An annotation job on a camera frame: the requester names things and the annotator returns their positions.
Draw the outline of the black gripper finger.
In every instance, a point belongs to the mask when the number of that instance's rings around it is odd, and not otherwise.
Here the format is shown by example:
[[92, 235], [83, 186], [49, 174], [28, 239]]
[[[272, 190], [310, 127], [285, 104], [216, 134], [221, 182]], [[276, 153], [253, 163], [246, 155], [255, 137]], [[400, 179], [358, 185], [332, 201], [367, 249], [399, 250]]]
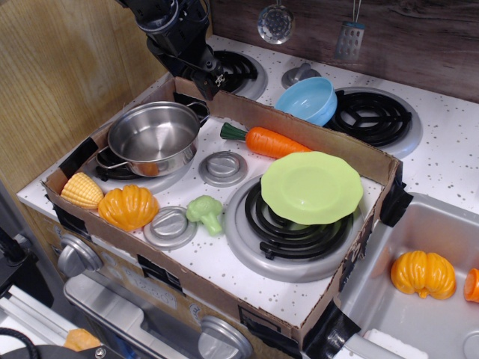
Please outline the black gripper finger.
[[225, 74], [222, 71], [208, 73], [196, 70], [191, 74], [191, 77], [205, 100], [213, 100], [225, 83]]

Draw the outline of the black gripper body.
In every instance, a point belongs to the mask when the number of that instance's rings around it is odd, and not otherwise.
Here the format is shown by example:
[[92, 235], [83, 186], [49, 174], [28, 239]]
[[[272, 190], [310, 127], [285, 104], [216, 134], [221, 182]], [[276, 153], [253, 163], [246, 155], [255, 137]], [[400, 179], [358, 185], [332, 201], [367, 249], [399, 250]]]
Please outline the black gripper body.
[[200, 83], [225, 82], [222, 63], [206, 42], [208, 22], [147, 22], [147, 47], [170, 73], [188, 68]]

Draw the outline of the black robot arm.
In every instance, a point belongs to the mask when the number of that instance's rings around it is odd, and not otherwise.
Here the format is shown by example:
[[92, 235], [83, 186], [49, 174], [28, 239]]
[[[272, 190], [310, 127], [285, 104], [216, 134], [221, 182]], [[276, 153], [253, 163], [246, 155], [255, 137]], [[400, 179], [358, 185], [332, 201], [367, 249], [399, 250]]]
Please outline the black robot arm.
[[173, 75], [189, 73], [203, 98], [212, 100], [225, 82], [224, 70], [207, 44], [207, 1], [120, 1], [147, 36], [153, 56]]

